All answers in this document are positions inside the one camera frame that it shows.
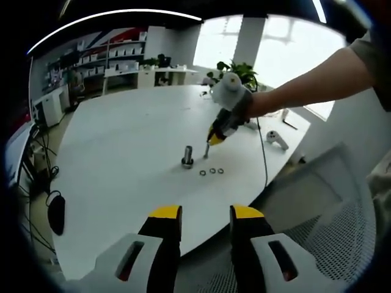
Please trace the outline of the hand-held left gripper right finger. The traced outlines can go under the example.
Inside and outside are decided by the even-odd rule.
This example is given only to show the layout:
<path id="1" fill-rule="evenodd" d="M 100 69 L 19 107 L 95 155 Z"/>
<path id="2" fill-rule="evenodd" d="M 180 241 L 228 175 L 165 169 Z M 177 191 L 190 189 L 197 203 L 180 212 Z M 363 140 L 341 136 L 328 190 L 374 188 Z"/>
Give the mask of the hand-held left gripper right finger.
<path id="1" fill-rule="evenodd" d="M 230 243 L 238 292 L 343 292 L 347 287 L 325 276 L 312 254 L 275 233 L 252 207 L 230 206 Z"/>

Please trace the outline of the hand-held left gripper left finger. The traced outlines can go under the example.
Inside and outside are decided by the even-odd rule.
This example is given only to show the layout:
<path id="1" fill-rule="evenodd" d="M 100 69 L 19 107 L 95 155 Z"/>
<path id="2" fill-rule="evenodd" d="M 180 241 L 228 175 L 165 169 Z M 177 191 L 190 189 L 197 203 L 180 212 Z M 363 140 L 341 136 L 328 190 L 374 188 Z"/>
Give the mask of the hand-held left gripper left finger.
<path id="1" fill-rule="evenodd" d="M 138 233 L 129 233 L 102 252 L 66 292 L 173 292 L 180 262 L 182 207 L 151 212 Z"/>

